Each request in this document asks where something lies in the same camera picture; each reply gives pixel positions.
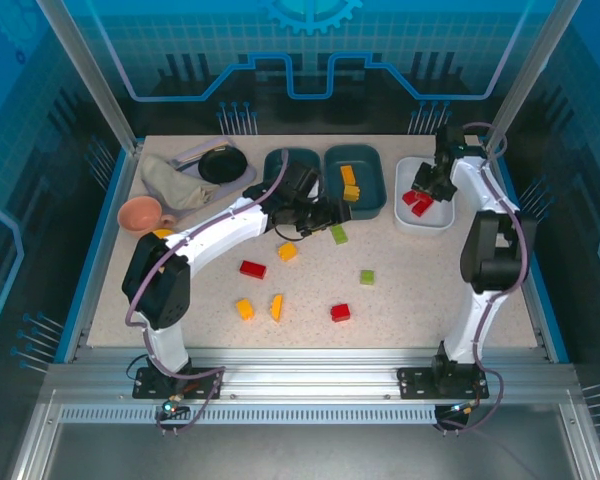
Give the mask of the white plastic container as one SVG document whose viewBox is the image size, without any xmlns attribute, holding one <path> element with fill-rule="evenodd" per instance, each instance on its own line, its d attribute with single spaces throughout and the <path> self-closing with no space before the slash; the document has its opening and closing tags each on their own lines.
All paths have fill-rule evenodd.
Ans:
<svg viewBox="0 0 600 480">
<path fill-rule="evenodd" d="M 405 157 L 395 167 L 394 225 L 405 234 L 435 236 L 450 228 L 455 221 L 455 201 L 434 201 L 420 215 L 415 212 L 420 201 L 408 204 L 404 195 L 411 191 L 415 175 L 422 163 L 433 164 L 432 158 Z"/>
</svg>

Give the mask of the dark teal plastic container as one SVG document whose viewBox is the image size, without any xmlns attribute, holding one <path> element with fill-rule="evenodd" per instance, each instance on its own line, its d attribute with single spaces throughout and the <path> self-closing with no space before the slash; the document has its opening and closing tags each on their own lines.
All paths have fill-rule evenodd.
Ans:
<svg viewBox="0 0 600 480">
<path fill-rule="evenodd" d="M 360 196 L 350 203 L 352 220 L 370 220 L 377 217 L 387 201 L 387 193 L 380 155 L 369 145 L 349 144 L 329 148 L 324 155 L 326 192 L 343 199 L 344 181 L 341 168 L 352 168 Z"/>
<path fill-rule="evenodd" d="M 322 190 L 322 173 L 319 155 L 308 148 L 285 147 L 288 151 L 288 166 L 286 175 L 289 171 L 295 172 L 294 164 L 300 164 L 306 169 L 313 169 L 317 172 L 316 180 L 312 183 L 311 189 L 304 197 L 311 202 L 316 202 Z M 282 166 L 282 149 L 271 151 L 265 158 L 263 181 L 273 182 L 279 175 Z"/>
</svg>

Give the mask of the lavender plastic tray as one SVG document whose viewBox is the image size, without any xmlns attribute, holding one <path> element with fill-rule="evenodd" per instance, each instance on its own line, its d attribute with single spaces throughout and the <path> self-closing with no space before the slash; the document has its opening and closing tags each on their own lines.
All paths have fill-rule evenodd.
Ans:
<svg viewBox="0 0 600 480">
<path fill-rule="evenodd" d="M 184 152 L 179 153 L 172 157 L 167 157 L 165 155 L 159 155 L 159 154 L 151 154 L 151 153 L 147 154 L 145 156 L 145 158 L 142 159 L 138 165 L 138 175 L 139 175 L 140 181 L 142 182 L 142 185 L 145 188 L 147 194 L 149 196 L 157 199 L 161 203 L 164 212 L 166 212 L 167 214 L 173 215 L 176 218 L 176 220 L 181 221 L 184 218 L 196 213 L 197 211 L 213 204 L 214 202 L 219 201 L 219 200 L 227 197 L 228 195 L 248 186 L 256 177 L 256 169 L 247 160 L 248 165 L 247 165 L 247 169 L 246 169 L 245 173 L 234 182 L 220 184 L 220 185 L 216 184 L 219 186 L 219 189 L 216 191 L 213 199 L 211 201 L 209 201 L 207 204 L 205 204 L 204 206 L 202 206 L 198 209 L 174 210 L 174 209 L 171 209 L 168 206 L 166 206 L 164 204 L 164 201 L 159 196 L 155 195 L 151 191 L 148 191 L 144 182 L 141 179 L 140 167 L 141 167 L 143 161 L 148 156 L 159 157 L 160 159 L 163 159 L 164 161 L 166 161 L 170 166 L 175 168 L 177 171 L 184 173 L 186 175 L 192 176 L 194 178 L 202 179 L 198 172 L 198 163 L 200 161 L 201 155 L 204 154 L 209 149 L 211 149 L 217 145 L 223 145 L 223 144 L 228 144 L 229 146 L 239 149 L 231 139 L 229 139 L 226 136 L 220 136 L 220 137 L 212 138 L 210 140 L 206 140 L 206 141 L 202 142 L 201 144 L 199 144 L 195 147 L 189 148 L 189 149 L 185 150 Z"/>
</svg>

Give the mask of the black round plate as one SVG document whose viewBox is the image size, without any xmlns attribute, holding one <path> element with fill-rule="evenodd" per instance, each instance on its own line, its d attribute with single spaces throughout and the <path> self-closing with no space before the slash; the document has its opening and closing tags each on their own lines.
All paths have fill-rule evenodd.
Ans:
<svg viewBox="0 0 600 480">
<path fill-rule="evenodd" d="M 247 169 L 247 159 L 237 148 L 229 146 L 227 152 L 211 162 L 198 163 L 200 177 L 212 184 L 226 184 L 239 179 Z"/>
</svg>

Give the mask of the grey folded cloth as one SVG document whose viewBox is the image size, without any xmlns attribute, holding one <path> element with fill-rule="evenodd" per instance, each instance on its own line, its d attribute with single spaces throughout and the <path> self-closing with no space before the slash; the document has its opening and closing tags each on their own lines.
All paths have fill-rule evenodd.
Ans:
<svg viewBox="0 0 600 480">
<path fill-rule="evenodd" d="M 198 209 L 211 201 L 219 189 L 216 184 L 177 171 L 156 156 L 143 161 L 140 174 L 147 190 L 174 210 Z"/>
</svg>

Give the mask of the pink ceramic cup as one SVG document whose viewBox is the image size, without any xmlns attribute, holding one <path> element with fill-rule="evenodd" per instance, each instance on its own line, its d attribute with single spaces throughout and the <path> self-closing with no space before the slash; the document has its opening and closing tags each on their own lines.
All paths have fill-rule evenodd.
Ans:
<svg viewBox="0 0 600 480">
<path fill-rule="evenodd" d="M 150 196 L 139 196 L 125 202 L 117 214 L 121 229 L 136 237 L 160 229 L 171 229 L 177 222 L 163 211 L 161 203 Z"/>
</svg>

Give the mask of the aluminium frame post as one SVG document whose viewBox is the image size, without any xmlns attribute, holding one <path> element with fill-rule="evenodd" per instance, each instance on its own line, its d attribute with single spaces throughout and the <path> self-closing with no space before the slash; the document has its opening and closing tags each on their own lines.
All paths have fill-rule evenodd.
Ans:
<svg viewBox="0 0 600 480">
<path fill-rule="evenodd" d="M 493 127 L 489 131 L 486 146 L 491 156 L 498 157 L 504 154 L 504 140 L 508 129 L 546 67 L 581 2 L 582 0 L 556 0 L 554 8 L 548 15 L 492 122 Z"/>
<path fill-rule="evenodd" d="M 134 154 L 136 136 L 63 0 L 36 0 L 36 3 L 121 148 Z"/>
</svg>

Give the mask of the blue table side rail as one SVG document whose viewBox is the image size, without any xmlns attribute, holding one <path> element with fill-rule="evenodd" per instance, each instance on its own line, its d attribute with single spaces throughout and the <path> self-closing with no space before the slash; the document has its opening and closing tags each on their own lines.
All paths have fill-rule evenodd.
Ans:
<svg viewBox="0 0 600 480">
<path fill-rule="evenodd" d="M 120 152 L 56 349 L 55 364 L 73 361 L 82 333 L 93 321 L 119 229 L 117 212 L 128 198 L 136 165 L 133 154 Z"/>
<path fill-rule="evenodd" d="M 509 199 L 522 207 L 521 195 L 516 192 L 505 157 L 494 162 L 493 172 Z M 540 340 L 550 362 L 567 364 L 570 358 L 552 306 L 535 253 L 529 260 L 529 272 L 521 287 L 530 320 L 539 331 Z"/>
</svg>

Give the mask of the aluminium mounting rail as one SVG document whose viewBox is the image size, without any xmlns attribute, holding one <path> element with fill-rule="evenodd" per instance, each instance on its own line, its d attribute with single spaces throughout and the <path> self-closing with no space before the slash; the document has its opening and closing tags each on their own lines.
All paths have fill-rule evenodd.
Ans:
<svg viewBox="0 0 600 480">
<path fill-rule="evenodd" d="M 198 368 L 223 366 L 225 404 L 396 403 L 397 371 L 427 367 L 433 348 L 413 349 L 237 349 L 193 348 Z M 86 348 L 74 362 L 53 364 L 40 391 L 46 402 L 129 404 L 125 370 L 138 355 L 132 348 Z M 541 348 L 487 349 L 484 364 L 504 380 L 506 404 L 564 403 L 579 382 L 571 364 L 551 363 Z"/>
</svg>

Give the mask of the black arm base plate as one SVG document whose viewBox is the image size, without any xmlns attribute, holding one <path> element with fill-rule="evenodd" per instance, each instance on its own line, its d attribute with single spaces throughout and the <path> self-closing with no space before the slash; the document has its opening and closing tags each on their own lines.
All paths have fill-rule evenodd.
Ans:
<svg viewBox="0 0 600 480">
<path fill-rule="evenodd" d="M 488 399 L 485 374 L 478 368 L 438 375 L 431 367 L 401 368 L 396 374 L 403 400 Z"/>
<path fill-rule="evenodd" d="M 181 394 L 186 400 L 204 400 L 213 387 L 213 377 L 196 380 L 179 380 L 160 373 L 154 367 L 145 366 L 136 371 L 132 397 L 142 400 L 166 400 Z"/>
</svg>

